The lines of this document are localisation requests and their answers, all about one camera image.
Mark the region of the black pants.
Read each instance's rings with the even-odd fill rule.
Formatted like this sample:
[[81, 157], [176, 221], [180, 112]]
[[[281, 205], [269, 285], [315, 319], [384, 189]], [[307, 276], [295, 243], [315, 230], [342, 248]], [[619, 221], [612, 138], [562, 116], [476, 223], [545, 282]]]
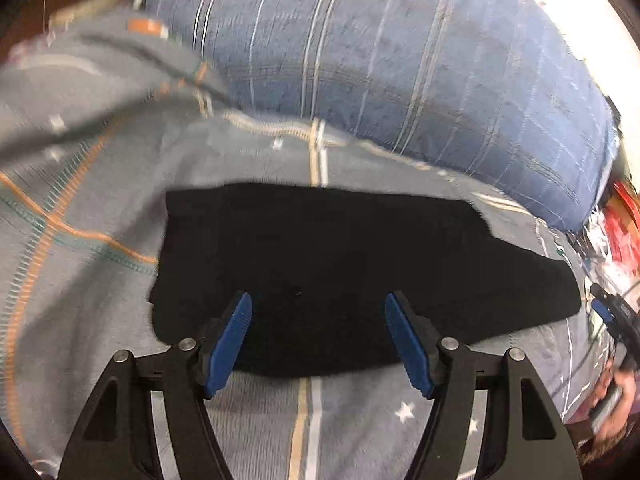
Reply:
[[267, 183], [173, 190], [156, 281], [157, 338], [203, 333], [237, 292], [252, 322], [236, 366], [276, 377], [393, 364], [384, 320], [398, 290], [465, 344], [569, 318], [562, 261], [499, 240], [464, 200]]

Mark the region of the red items pile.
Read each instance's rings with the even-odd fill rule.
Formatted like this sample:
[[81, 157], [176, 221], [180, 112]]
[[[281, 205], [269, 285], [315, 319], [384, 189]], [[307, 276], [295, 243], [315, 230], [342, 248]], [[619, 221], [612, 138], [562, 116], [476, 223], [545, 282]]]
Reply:
[[627, 181], [613, 183], [606, 202], [604, 228], [614, 262], [634, 278], [639, 275], [639, 194]]

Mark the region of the blue plaid pillow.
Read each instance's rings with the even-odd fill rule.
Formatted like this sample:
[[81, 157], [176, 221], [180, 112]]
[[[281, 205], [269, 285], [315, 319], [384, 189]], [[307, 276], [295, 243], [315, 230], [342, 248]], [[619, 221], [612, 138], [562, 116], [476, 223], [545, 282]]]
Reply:
[[484, 181], [580, 229], [617, 154], [610, 104], [534, 0], [134, 0], [242, 107]]

